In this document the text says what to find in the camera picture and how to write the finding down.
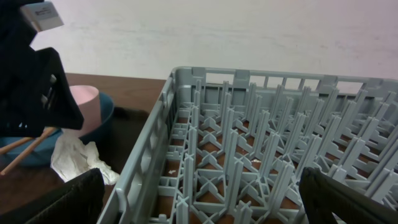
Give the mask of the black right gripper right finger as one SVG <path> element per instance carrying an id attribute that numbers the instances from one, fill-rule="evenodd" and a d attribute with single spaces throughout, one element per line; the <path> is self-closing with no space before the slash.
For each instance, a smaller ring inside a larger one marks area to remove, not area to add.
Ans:
<path id="1" fill-rule="evenodd" d="M 335 217 L 350 224 L 395 224 L 397 212 L 322 174 L 303 169 L 299 192 L 310 224 L 337 224 Z"/>

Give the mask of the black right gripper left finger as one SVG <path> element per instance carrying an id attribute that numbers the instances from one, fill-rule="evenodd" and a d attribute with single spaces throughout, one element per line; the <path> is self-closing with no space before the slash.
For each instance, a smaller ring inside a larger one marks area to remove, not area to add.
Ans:
<path id="1" fill-rule="evenodd" d="M 98 168 L 1 215 L 1 224 L 96 223 L 103 207 L 104 180 Z"/>

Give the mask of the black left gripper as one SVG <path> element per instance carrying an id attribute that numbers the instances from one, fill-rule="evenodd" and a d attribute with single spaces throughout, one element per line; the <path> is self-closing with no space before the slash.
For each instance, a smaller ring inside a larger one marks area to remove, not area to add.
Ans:
<path id="1" fill-rule="evenodd" d="M 21 13 L 42 0 L 1 1 L 1 136 L 39 137 L 46 127 L 80 129 L 58 52 L 30 45 L 37 31 Z"/>

